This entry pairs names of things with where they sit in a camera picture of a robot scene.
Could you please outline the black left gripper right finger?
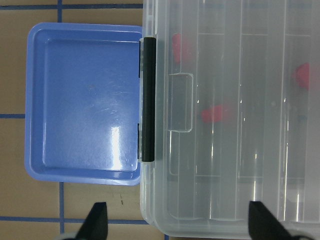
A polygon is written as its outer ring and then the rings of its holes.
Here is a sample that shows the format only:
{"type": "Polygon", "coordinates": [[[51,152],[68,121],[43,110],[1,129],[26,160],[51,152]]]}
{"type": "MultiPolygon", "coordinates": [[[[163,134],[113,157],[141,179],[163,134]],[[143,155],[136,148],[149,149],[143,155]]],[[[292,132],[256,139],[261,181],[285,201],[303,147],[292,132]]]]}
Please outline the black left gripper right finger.
{"type": "Polygon", "coordinates": [[[248,233],[252,240],[300,240],[292,235],[274,217],[261,201],[250,201],[248,206],[248,233]]]}

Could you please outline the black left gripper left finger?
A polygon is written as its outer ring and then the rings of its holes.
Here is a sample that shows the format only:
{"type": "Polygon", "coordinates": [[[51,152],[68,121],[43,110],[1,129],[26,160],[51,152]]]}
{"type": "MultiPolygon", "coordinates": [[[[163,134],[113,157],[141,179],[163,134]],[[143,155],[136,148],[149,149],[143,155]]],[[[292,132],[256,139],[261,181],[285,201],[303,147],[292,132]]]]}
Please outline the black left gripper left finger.
{"type": "Polygon", "coordinates": [[[75,240],[106,240],[108,211],[106,202],[96,202],[75,236],[75,240]]]}

